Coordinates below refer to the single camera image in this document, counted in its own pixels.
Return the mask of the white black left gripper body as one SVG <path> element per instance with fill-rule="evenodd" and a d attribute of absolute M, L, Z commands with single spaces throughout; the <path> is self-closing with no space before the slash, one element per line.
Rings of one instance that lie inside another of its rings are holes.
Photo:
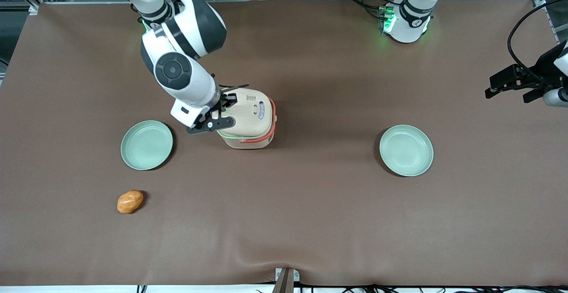
<path fill-rule="evenodd" d="M 552 88 L 567 85 L 567 41 L 543 53 L 534 65 L 537 81 Z"/>

